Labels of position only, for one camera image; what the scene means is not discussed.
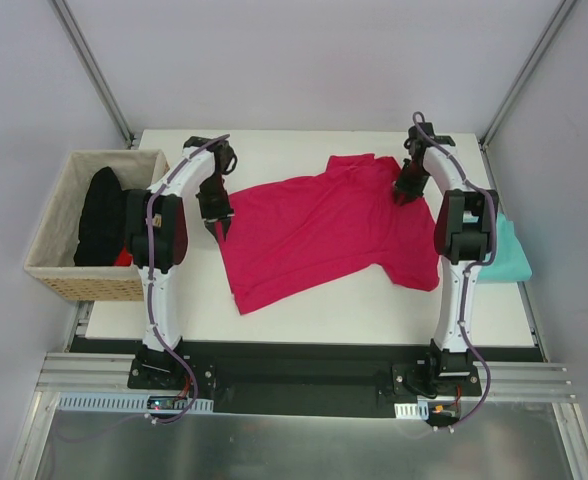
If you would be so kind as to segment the pink t shirt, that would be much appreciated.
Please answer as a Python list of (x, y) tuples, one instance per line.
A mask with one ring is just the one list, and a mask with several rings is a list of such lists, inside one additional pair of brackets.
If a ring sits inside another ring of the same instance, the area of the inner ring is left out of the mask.
[(395, 199), (400, 172), (391, 156), (331, 156), (321, 174), (233, 193), (220, 251), (239, 313), (372, 265), (395, 285), (434, 290), (435, 222), (424, 200)]

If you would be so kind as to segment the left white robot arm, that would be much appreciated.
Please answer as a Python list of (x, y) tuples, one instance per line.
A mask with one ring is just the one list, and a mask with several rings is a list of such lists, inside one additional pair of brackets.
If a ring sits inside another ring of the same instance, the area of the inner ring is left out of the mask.
[(196, 199), (207, 231), (218, 242), (224, 240), (235, 215), (224, 177), (237, 162), (227, 134), (213, 139), (192, 136), (176, 165), (149, 187), (128, 194), (125, 247), (143, 287), (143, 344), (150, 350), (174, 351), (182, 341), (173, 276), (189, 244), (185, 202)]

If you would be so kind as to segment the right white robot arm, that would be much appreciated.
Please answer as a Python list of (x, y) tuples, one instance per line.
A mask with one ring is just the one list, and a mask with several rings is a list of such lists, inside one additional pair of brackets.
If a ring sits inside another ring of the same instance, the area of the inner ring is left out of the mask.
[(435, 221), (434, 248), (442, 263), (443, 286), (436, 348), (449, 354), (472, 350), (474, 289), (496, 257), (498, 195), (472, 182), (457, 157), (456, 144), (438, 135), (421, 112), (412, 115), (404, 148), (409, 157), (393, 184), (394, 200), (406, 205), (424, 195), (432, 180), (442, 202)]

